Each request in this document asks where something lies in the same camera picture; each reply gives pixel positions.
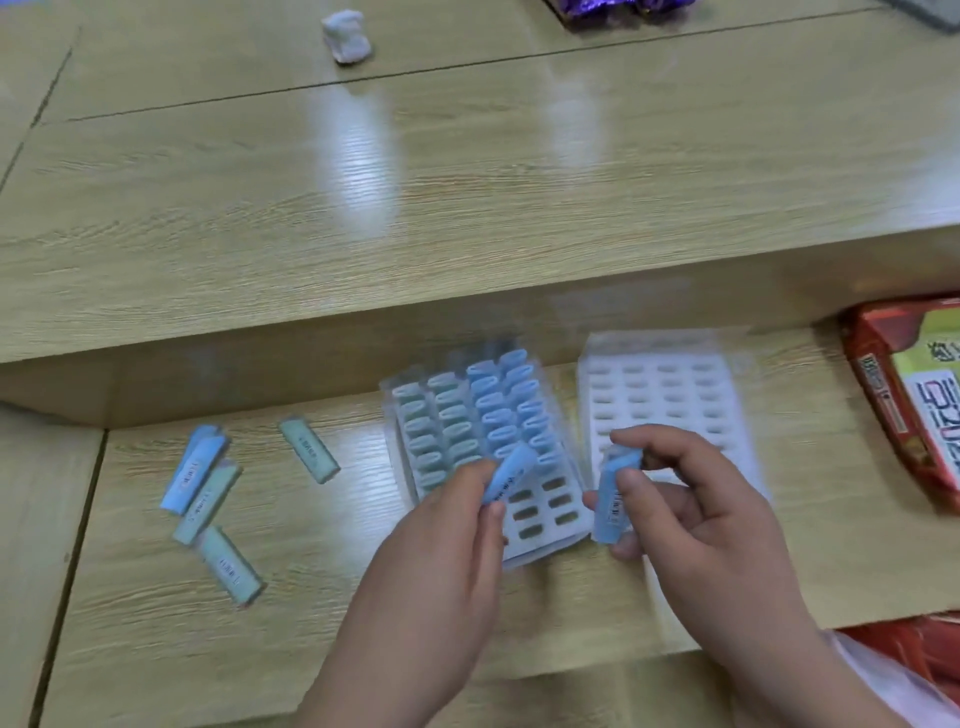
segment white blister pack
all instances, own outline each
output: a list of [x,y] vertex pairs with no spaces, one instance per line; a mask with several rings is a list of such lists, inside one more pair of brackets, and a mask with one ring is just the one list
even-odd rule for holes
[[560,406],[536,359],[489,345],[454,352],[444,368],[416,367],[381,382],[397,481],[412,504],[464,463],[498,462],[525,442],[535,471],[507,497],[505,568],[528,564],[586,537],[593,514]]
[[[591,487],[599,482],[611,430],[673,425],[711,441],[769,499],[730,367],[712,329],[593,333],[577,367],[577,389]],[[671,470],[648,475],[683,485]],[[668,649],[696,649],[646,559],[644,567]]]

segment finger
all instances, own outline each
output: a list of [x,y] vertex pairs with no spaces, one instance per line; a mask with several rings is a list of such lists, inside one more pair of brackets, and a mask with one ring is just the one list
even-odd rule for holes
[[707,518],[729,513],[754,489],[736,466],[696,432],[668,425],[640,425],[614,430],[611,440],[649,450],[661,464],[676,469],[694,489]]
[[441,488],[437,506],[444,512],[444,521],[454,528],[469,528],[471,539],[476,532],[484,491],[495,470],[496,463],[492,460],[476,460],[457,468]]
[[671,569],[694,556],[699,542],[686,532],[650,478],[642,471],[624,468],[616,474],[616,487],[639,544],[654,567]]
[[613,558],[620,561],[635,561],[643,556],[643,546],[636,536],[636,531],[627,531],[610,547]]
[[670,511],[677,517],[677,521],[686,530],[696,528],[704,522],[704,509],[700,507],[700,501],[693,495],[692,489],[685,485],[661,483],[657,480],[654,480],[653,484]]
[[496,602],[503,574],[503,518],[507,506],[494,502],[480,513],[474,539],[473,593],[483,602]]

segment hand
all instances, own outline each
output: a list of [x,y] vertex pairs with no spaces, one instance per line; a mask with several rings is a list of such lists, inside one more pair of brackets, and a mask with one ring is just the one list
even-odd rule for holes
[[[636,532],[613,555],[647,555],[678,619],[756,715],[803,728],[905,728],[821,639],[773,509],[719,449],[661,425],[611,439],[643,449],[644,470],[672,468],[689,486],[621,470],[617,488]],[[595,507],[596,493],[584,503]]]
[[421,728],[463,688],[499,607],[506,508],[480,504],[495,469],[459,468],[383,542],[297,726]]

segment blue blister pack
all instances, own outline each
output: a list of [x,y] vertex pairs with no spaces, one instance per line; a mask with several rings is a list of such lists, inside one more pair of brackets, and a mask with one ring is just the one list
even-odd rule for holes
[[503,464],[485,502],[507,504],[505,567],[590,533],[576,450],[545,372],[526,350],[490,344],[452,352],[439,367],[413,368],[381,388],[391,459],[411,505],[461,465],[490,458]]

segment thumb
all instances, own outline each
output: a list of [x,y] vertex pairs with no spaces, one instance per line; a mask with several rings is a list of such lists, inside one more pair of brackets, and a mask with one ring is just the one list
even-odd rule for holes
[[653,481],[642,471],[624,468],[616,474],[616,487],[634,525],[636,536],[655,569],[670,569],[688,556],[696,540],[677,521]]

